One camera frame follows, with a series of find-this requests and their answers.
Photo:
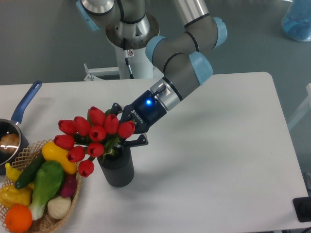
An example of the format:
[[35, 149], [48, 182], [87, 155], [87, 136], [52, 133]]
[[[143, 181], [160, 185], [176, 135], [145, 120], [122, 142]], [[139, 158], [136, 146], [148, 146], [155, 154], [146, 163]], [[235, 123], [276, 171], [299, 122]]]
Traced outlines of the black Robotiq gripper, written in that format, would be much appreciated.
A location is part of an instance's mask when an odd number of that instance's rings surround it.
[[136, 140], [121, 140], [119, 147], [140, 147], [148, 145], [149, 141], [146, 137], [146, 132], [158, 120], [167, 114], [167, 110], [157, 100], [150, 90], [145, 91], [131, 104], [119, 105], [113, 103], [110, 113], [114, 115], [121, 114], [121, 123], [134, 121], [134, 134], [140, 133]]

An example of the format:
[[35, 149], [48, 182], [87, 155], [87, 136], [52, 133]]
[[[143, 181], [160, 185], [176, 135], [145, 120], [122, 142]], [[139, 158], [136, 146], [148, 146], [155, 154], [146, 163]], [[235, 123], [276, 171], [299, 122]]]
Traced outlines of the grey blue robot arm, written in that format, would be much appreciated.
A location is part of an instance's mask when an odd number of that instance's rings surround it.
[[157, 20], [145, 10], [142, 0], [79, 0], [76, 7], [94, 31], [105, 30], [114, 46], [121, 79], [149, 79], [157, 68], [163, 77], [133, 103], [111, 112], [123, 122], [135, 123], [139, 138], [121, 141], [127, 147], [146, 145], [149, 128], [213, 73], [202, 54], [224, 43], [227, 29], [211, 17], [202, 0], [176, 0], [185, 32], [175, 40], [160, 36]]

